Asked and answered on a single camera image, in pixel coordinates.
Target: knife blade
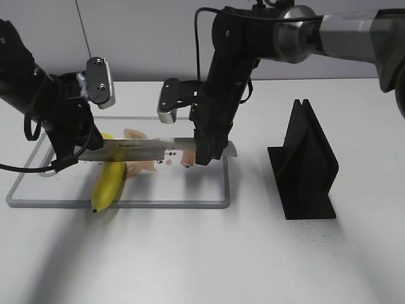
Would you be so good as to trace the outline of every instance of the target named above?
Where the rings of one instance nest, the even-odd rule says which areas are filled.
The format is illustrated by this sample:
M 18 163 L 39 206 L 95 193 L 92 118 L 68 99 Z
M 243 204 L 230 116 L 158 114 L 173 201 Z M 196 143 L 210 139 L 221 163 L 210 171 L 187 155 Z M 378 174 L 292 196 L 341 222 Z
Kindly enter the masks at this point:
M 104 145 L 101 149 L 86 150 L 78 159 L 88 162 L 141 162 L 164 160 L 165 151 L 196 151 L 196 143 L 191 137 L 103 139 L 103 141 Z M 232 141 L 229 141 L 228 146 L 223 150 L 223 155 L 237 156 Z

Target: yellow banana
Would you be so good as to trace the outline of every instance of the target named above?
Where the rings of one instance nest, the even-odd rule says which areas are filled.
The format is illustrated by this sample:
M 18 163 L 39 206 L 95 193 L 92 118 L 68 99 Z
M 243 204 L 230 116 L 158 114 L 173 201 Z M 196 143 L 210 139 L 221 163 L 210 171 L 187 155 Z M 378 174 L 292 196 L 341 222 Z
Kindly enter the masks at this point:
M 103 138 L 112 139 L 113 137 L 102 133 Z M 91 205 L 93 212 L 100 212 L 106 209 L 114 201 L 115 196 L 121 186 L 125 171 L 125 162 L 111 161 L 105 162 L 99 181 L 94 189 Z

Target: table surface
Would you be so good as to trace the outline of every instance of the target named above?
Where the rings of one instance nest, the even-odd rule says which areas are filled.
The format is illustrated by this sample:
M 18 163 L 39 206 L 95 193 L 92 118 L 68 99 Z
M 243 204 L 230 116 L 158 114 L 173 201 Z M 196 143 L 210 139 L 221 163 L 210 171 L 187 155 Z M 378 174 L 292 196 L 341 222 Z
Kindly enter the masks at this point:
M 160 87 L 118 82 L 116 105 L 94 113 L 156 116 Z M 339 161 L 336 220 L 284 218 L 266 147 L 282 145 L 295 98 Z M 0 112 L 1 162 L 21 166 L 34 143 L 22 115 Z M 0 302 L 403 303 L 404 134 L 376 79 L 257 81 L 230 133 L 225 210 L 10 208 L 17 174 L 0 172 Z

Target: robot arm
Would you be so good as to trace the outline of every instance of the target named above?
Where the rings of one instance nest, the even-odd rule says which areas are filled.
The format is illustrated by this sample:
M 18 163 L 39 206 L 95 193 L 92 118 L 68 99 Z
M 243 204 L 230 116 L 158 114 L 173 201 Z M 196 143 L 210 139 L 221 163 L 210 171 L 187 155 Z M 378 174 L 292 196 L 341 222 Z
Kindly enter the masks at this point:
M 38 139 L 45 129 L 56 153 L 47 168 L 0 168 L 17 172 L 63 170 L 78 162 L 85 149 L 103 146 L 103 138 L 94 125 L 90 106 L 100 108 L 114 103 L 113 83 L 104 58 L 91 58 L 86 71 L 61 76 L 48 75 L 23 45 L 10 22 L 0 20 L 0 98 L 25 115 L 24 132 L 29 141 Z M 37 123 L 34 133 L 31 121 Z M 75 152 L 75 146 L 82 149 Z
M 191 105 L 196 163 L 207 165 L 221 157 L 251 73 L 262 59 L 299 63 L 320 54 L 373 63 L 382 91 L 395 89 L 405 113 L 405 9 L 316 16 L 311 8 L 294 6 L 293 1 L 279 4 L 253 10 L 202 9 L 217 13 L 208 77 L 195 89 L 194 97 L 188 94 L 187 98 L 182 96 L 187 90 L 181 90 L 190 90 L 187 83 L 167 80 L 158 107 L 161 121 L 167 123 L 174 122 L 173 109 Z

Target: black holder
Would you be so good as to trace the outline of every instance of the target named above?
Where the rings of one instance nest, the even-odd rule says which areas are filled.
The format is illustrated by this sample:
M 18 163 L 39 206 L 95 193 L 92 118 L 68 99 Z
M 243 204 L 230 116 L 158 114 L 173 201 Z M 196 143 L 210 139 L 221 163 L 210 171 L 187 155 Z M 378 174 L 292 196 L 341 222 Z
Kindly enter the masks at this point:
M 307 99 L 294 101 L 284 144 L 268 154 L 287 220 L 336 218 L 328 193 L 339 164 Z

